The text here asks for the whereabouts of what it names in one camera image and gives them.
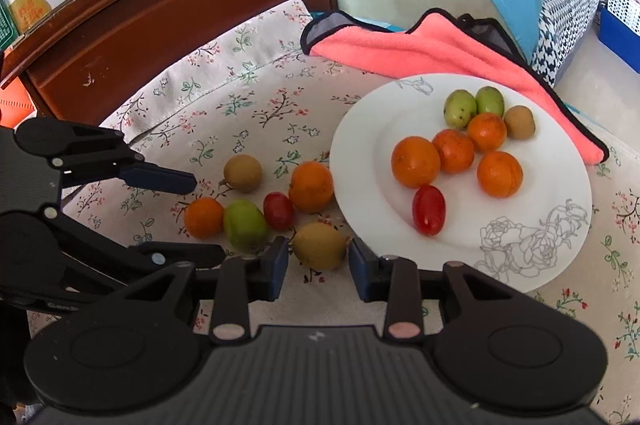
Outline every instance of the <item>white basket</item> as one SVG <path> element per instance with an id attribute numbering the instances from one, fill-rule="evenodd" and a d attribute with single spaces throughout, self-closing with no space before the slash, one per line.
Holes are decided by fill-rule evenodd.
<path id="1" fill-rule="evenodd" d="M 640 36 L 640 4 L 634 0 L 607 0 L 607 10 Z"/>

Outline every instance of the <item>wooden headboard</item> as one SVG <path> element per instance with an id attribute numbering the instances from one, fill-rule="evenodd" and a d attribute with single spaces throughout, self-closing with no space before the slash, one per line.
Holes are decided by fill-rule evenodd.
<path id="1" fill-rule="evenodd" d="M 167 66 L 283 1 L 72 0 L 15 46 L 0 79 L 19 77 L 44 115 L 100 124 Z"/>

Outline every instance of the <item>cherry tomato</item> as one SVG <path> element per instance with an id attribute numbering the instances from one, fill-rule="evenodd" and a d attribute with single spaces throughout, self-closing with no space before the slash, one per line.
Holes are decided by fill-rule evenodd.
<path id="1" fill-rule="evenodd" d="M 263 205 L 267 224 L 276 231 L 289 230 L 293 226 L 295 210 L 290 199 L 282 192 L 267 194 Z"/>
<path id="2" fill-rule="evenodd" d="M 420 187 L 415 193 L 413 210 L 415 228 L 424 235 L 436 235 L 444 226 L 447 212 L 444 196 L 433 185 Z"/>

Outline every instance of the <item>houndstooth fabric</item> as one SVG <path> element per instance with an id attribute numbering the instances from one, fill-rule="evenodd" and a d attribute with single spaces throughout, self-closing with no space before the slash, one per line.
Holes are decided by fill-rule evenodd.
<path id="1" fill-rule="evenodd" d="M 540 37 L 531 67 L 551 87 L 558 69 L 587 31 L 604 0 L 542 0 Z"/>

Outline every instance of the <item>white plate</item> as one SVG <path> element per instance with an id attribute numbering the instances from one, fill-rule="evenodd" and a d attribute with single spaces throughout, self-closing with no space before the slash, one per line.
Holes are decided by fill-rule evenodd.
<path id="1" fill-rule="evenodd" d="M 527 106 L 536 121 L 530 140 L 507 139 L 524 172 L 520 190 L 507 199 L 484 194 L 473 167 L 434 185 L 447 204 L 444 228 L 420 235 L 412 222 L 415 191 L 391 172 L 391 153 L 410 135 L 432 140 L 447 126 L 442 115 L 450 92 L 475 95 L 492 85 L 506 109 Z M 331 146 L 335 197 L 356 235 L 378 255 L 398 255 L 421 269 L 442 270 L 451 260 L 526 292 L 559 275 L 574 260 L 591 221 L 591 185 L 571 139 L 558 123 L 521 94 L 484 79 L 433 74 L 394 81 L 355 104 L 343 118 Z"/>

